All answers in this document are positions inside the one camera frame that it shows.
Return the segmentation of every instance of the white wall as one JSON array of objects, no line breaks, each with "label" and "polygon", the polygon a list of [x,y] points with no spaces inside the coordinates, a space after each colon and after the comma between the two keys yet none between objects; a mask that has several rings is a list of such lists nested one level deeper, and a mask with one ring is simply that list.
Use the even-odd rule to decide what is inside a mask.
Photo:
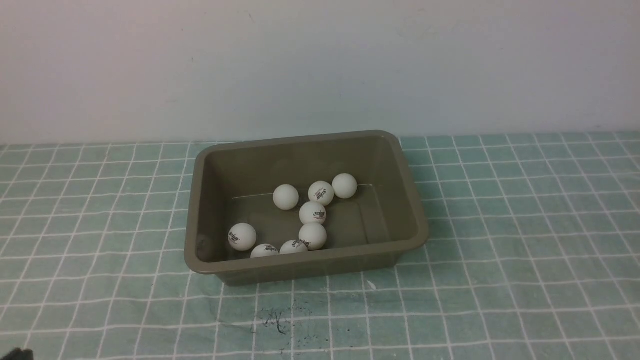
[{"label": "white wall", "polygon": [[0,0],[0,143],[630,127],[638,0]]}]

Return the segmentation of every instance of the black object in corner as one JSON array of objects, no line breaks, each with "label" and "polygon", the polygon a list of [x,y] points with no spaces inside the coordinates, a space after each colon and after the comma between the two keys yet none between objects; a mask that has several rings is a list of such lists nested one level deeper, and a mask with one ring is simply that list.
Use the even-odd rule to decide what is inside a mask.
[{"label": "black object in corner", "polygon": [[33,351],[29,349],[15,348],[0,360],[33,360]]}]

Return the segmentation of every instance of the teal grid tablecloth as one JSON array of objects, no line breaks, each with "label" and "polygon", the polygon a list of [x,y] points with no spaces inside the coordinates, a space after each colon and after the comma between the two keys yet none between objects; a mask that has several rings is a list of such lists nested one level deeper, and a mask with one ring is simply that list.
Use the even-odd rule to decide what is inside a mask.
[{"label": "teal grid tablecloth", "polygon": [[401,139],[431,239],[395,268],[189,272],[212,143],[0,146],[0,352],[37,359],[640,359],[640,133]]}]

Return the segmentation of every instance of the ping pong ball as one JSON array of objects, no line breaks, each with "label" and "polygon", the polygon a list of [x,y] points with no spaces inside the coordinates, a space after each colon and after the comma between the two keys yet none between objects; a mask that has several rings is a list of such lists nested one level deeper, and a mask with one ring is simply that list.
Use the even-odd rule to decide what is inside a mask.
[{"label": "ping pong ball", "polygon": [[319,202],[323,206],[331,204],[333,188],[326,181],[316,181],[309,187],[309,200]]},{"label": "ping pong ball", "polygon": [[291,210],[298,205],[299,197],[296,188],[289,184],[284,184],[278,186],[273,192],[273,203],[276,204],[278,209]]},{"label": "ping pong ball", "polygon": [[289,240],[280,248],[280,255],[295,254],[298,252],[307,252],[307,246],[300,240]]},{"label": "ping pong ball", "polygon": [[229,230],[229,244],[238,251],[247,251],[255,245],[257,235],[253,226],[241,222]]},{"label": "ping pong ball", "polygon": [[253,251],[251,251],[252,258],[264,258],[265,256],[274,256],[278,254],[278,249],[269,244],[258,245]]},{"label": "ping pong ball", "polygon": [[298,238],[305,243],[309,250],[319,250],[326,243],[326,230],[317,222],[311,222],[302,226]]},{"label": "ping pong ball", "polygon": [[353,176],[345,173],[334,177],[331,186],[335,196],[340,199],[348,199],[356,193],[358,182]]},{"label": "ping pong ball", "polygon": [[326,210],[319,202],[310,201],[300,208],[300,221],[302,221],[302,224],[309,224],[311,222],[324,224],[325,220]]}]

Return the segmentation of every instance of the plastic tub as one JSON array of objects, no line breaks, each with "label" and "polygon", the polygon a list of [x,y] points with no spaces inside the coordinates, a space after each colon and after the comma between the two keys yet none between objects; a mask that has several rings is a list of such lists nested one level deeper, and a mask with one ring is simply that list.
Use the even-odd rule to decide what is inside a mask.
[{"label": "plastic tub", "polygon": [[[251,224],[256,245],[280,248],[298,237],[298,210],[309,186],[347,172],[358,181],[354,197],[326,207],[328,233],[321,250],[250,259],[228,244],[229,229]],[[291,184],[300,203],[290,211],[273,204],[273,190]],[[227,285],[281,281],[394,266],[422,246],[428,225],[396,137],[361,131],[228,143],[202,151],[193,172],[184,246],[187,266],[217,275]]]}]

